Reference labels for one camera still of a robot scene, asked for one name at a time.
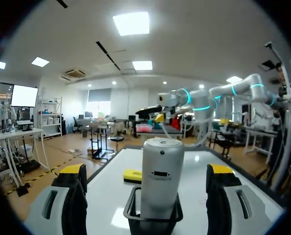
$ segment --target white shelving unit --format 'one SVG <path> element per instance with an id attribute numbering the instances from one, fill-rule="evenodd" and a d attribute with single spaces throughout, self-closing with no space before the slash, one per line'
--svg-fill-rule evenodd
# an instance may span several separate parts
<path id="1" fill-rule="evenodd" d="M 51 114 L 43 114 L 42 112 L 45 110 L 48 110 Z M 59 117 L 59 123 L 44 125 L 43 120 L 48 119 L 49 117 Z M 52 102 L 50 102 L 49 99 L 44 99 L 42 96 L 38 97 L 37 124 L 38 127 L 43 130 L 43 138 L 59 135 L 62 136 L 62 97 L 54 98 Z"/>

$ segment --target white cylinder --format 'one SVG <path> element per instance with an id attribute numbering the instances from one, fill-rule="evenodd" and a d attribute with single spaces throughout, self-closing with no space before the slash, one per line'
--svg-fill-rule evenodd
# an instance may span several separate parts
<path id="1" fill-rule="evenodd" d="M 152 138 L 144 143 L 141 217 L 170 219 L 184 161 L 181 141 Z"/>

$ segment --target ceiling vent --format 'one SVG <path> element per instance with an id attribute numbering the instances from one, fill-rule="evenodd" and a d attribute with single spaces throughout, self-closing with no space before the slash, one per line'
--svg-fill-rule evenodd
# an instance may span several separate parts
<path id="1" fill-rule="evenodd" d="M 66 82 L 80 82 L 86 80 L 87 74 L 80 69 L 72 69 L 64 72 L 60 79 Z"/>
<path id="2" fill-rule="evenodd" d="M 79 69 L 74 69 L 74 70 L 68 70 L 64 73 L 64 75 L 67 75 L 72 78 L 83 78 L 86 76 L 86 73 Z"/>
<path id="3" fill-rule="evenodd" d="M 264 72 L 270 71 L 272 69 L 275 69 L 276 66 L 273 64 L 271 60 L 266 60 L 262 64 L 259 65 L 259 68 L 263 70 Z"/>

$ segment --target ceiling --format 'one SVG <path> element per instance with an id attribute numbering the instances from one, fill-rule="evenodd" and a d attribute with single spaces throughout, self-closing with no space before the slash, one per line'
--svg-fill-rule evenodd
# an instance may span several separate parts
<path id="1" fill-rule="evenodd" d="M 271 59 L 272 41 L 283 59 L 291 49 L 270 18 L 250 0 L 69 0 L 64 9 L 46 0 L 26 18 L 0 61 L 1 77 L 50 76 L 80 68 L 86 81 L 78 89 L 107 87 L 196 86 L 226 84 L 231 76 L 259 73 L 264 82 L 277 75 L 258 65 Z M 113 16 L 147 11 L 150 33 L 120 36 Z M 97 46 L 109 52 L 119 71 Z M 41 68 L 35 57 L 50 61 Z M 152 71 L 134 71 L 131 61 L 151 60 Z"/>

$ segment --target window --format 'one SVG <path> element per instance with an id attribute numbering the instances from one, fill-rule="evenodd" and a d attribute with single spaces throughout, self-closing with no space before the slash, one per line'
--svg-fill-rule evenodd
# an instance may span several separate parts
<path id="1" fill-rule="evenodd" d="M 99 113 L 103 113 L 103 117 L 111 114 L 110 101 L 93 101 L 88 102 L 86 107 L 87 112 L 92 112 L 94 118 L 98 117 Z"/>

